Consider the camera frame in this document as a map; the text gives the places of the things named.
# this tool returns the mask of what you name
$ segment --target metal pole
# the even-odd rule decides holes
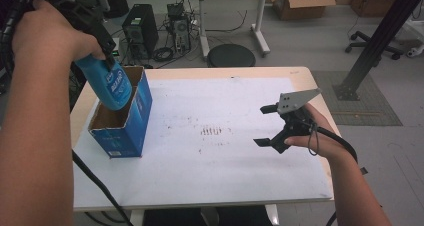
[[[356,90],[420,1],[395,0],[343,83],[333,86],[339,100],[359,99]]]

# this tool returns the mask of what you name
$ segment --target human hand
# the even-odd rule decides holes
[[[305,108],[311,113],[312,119],[318,124],[319,127],[327,129],[334,133],[333,128],[330,126],[328,120],[322,115],[315,107],[309,103],[305,104]],[[320,156],[327,158],[329,161],[349,155],[348,151],[335,140],[318,133],[319,150],[317,150],[317,137],[316,132],[311,136],[292,136],[287,138],[284,143],[287,145],[309,147]]]
[[[12,41],[15,58],[20,55],[60,55],[70,61],[90,53],[98,59],[105,56],[92,35],[75,30],[50,3],[34,0],[34,11],[24,14]]]

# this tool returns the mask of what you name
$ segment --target round stool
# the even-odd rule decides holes
[[[253,67],[256,59],[253,53],[237,44],[216,46],[208,54],[208,66],[214,67]]]

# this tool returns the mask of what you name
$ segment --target blue spray can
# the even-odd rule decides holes
[[[109,68],[105,61],[89,55],[75,61],[99,100],[110,110],[119,110],[131,96],[131,83],[122,67],[115,61]]]

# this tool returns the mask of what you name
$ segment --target floor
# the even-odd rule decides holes
[[[165,17],[163,6],[176,0],[128,1],[153,4],[159,26]],[[244,13],[212,10],[207,14],[207,28],[235,28],[241,24]],[[361,53],[361,49],[353,49],[349,54],[344,52],[349,43],[349,32],[361,30],[372,34],[381,20],[358,18],[349,6],[333,6],[327,7],[320,19],[286,22],[280,21],[267,6],[262,31],[271,53],[262,58],[249,30],[255,16],[256,10],[248,10],[243,26],[232,33],[208,32],[211,48],[222,43],[241,44],[254,52],[256,67],[306,66],[317,71],[349,71]],[[122,21],[123,18],[108,20],[106,27],[115,32],[120,29]],[[165,38],[166,34],[160,32],[159,46],[164,45]],[[418,45],[414,39],[408,32],[402,32],[394,44],[408,51]],[[167,65],[152,60],[137,63],[149,63],[155,68],[207,67],[197,40],[192,42],[193,52],[175,62]],[[403,126],[339,126],[342,136],[356,148],[360,165],[369,171],[365,177],[393,225],[422,225],[424,222],[423,65],[424,55],[415,58],[402,56],[394,61],[390,54],[383,54],[379,66],[370,72]],[[5,98],[0,96],[0,112],[4,112]],[[278,205],[280,225],[324,225],[333,212],[332,202]],[[75,213],[75,225],[97,224],[84,214]]]

